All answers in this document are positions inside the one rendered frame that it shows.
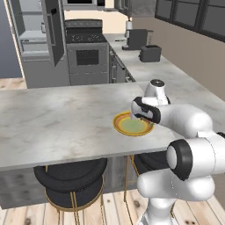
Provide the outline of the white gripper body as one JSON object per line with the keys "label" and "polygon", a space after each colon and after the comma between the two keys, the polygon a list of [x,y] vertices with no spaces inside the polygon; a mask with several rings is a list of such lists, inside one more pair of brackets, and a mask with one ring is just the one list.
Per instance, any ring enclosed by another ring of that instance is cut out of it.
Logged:
{"label": "white gripper body", "polygon": [[152,121],[150,120],[150,118],[148,118],[148,117],[146,117],[144,115],[141,115],[139,113],[137,113],[137,114],[132,114],[131,113],[131,119],[140,119],[140,120],[144,120],[144,121],[146,121],[148,123],[152,123]]}

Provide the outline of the yellow plate with green centre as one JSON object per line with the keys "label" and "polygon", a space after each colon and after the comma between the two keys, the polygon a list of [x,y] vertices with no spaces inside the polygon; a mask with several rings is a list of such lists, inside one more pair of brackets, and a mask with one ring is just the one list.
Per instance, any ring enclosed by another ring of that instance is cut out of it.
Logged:
{"label": "yellow plate with green centre", "polygon": [[114,128],[121,134],[128,136],[143,136],[152,131],[154,124],[152,122],[132,119],[130,117],[130,111],[124,111],[117,114],[112,124]]}

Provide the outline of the grey fridge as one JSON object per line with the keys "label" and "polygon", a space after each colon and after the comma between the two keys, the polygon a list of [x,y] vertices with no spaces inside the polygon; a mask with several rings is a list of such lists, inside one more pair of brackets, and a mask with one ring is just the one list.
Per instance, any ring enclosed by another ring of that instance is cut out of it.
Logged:
{"label": "grey fridge", "polygon": [[5,0],[28,89],[69,86],[62,0],[59,0],[64,54],[50,61],[41,0]]}

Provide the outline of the dark grey fridge door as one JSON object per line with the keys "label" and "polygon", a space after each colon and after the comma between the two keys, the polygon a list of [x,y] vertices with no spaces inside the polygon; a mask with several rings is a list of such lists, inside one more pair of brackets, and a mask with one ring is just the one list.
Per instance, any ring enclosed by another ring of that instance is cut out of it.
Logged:
{"label": "dark grey fridge door", "polygon": [[64,54],[59,0],[41,0],[41,6],[50,61],[56,66]]}

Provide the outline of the black round stool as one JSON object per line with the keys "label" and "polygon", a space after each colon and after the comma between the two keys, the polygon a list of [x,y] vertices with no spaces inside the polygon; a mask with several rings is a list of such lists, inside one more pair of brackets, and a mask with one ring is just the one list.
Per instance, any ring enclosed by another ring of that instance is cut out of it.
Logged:
{"label": "black round stool", "polygon": [[142,153],[138,155],[127,156],[126,172],[125,172],[125,190],[124,202],[127,204],[127,184],[129,164],[133,165],[136,176],[148,171],[158,171],[168,169],[169,165],[166,160],[166,151],[157,151],[151,153]]}
{"label": "black round stool", "polygon": [[45,187],[47,201],[58,213],[72,212],[80,225],[78,212],[100,200],[103,210],[104,172],[107,159],[35,166],[33,172]]}

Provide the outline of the grey base cupboards run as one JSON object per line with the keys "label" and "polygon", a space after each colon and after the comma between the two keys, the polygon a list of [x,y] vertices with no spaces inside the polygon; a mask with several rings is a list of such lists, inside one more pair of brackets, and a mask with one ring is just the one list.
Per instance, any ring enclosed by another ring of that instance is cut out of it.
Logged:
{"label": "grey base cupboards run", "polygon": [[109,50],[110,83],[133,83],[134,78],[115,51]]}

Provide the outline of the dark grey toaster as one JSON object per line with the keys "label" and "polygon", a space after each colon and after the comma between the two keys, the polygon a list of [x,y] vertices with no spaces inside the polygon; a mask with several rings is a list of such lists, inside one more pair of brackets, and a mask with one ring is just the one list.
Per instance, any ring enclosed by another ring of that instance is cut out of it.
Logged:
{"label": "dark grey toaster", "polygon": [[157,45],[141,47],[139,58],[141,62],[159,62],[162,49]]}

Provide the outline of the grey stove with oven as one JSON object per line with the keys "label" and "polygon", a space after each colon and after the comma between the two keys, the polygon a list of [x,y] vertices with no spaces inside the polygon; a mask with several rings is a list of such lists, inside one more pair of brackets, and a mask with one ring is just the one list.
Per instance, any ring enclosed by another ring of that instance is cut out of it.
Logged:
{"label": "grey stove with oven", "polygon": [[109,83],[109,46],[102,26],[102,19],[65,21],[71,85]]}

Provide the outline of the dark coffee machine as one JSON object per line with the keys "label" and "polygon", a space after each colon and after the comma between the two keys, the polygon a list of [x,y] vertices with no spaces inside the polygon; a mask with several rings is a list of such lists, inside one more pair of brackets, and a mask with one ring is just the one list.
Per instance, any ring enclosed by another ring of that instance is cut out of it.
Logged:
{"label": "dark coffee machine", "polygon": [[147,44],[147,29],[130,29],[127,32],[127,44],[122,47],[123,50],[140,50]]}

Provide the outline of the beige block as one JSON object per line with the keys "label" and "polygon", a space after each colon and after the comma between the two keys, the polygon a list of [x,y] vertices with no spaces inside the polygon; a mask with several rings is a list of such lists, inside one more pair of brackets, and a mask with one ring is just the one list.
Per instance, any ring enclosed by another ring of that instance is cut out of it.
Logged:
{"label": "beige block", "polygon": [[147,30],[148,31],[148,35],[147,35],[147,45],[151,44],[151,40],[152,40],[152,36],[153,36],[153,30]]}

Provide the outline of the grey upper cupboards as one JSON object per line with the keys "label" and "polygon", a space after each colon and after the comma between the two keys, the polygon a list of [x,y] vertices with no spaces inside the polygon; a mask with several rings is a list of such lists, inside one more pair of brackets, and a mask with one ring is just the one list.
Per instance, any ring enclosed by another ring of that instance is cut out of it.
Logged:
{"label": "grey upper cupboards", "polygon": [[114,0],[114,8],[130,18],[154,17],[156,0]]}

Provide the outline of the dark framed window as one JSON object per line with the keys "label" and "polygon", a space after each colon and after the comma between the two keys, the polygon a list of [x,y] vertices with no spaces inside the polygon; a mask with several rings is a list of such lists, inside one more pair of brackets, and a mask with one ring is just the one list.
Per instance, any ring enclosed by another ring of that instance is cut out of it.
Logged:
{"label": "dark framed window", "polygon": [[225,43],[225,0],[156,0],[155,18]]}

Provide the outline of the microwave oven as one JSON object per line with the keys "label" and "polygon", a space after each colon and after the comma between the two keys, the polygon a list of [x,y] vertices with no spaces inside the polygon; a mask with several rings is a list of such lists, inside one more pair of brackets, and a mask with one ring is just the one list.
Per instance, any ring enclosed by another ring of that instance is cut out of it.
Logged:
{"label": "microwave oven", "polygon": [[102,11],[105,0],[62,0],[65,11]]}

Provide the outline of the grey island base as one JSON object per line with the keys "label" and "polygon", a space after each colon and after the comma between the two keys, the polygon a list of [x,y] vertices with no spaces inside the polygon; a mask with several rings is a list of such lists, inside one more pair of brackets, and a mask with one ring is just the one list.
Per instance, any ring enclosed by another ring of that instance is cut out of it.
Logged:
{"label": "grey island base", "polygon": [[[126,160],[124,156],[107,159],[103,193],[125,190]],[[35,177],[34,167],[0,171],[0,207],[22,207],[47,201],[45,187]],[[131,165],[128,180],[127,189],[135,189],[136,174]]]}

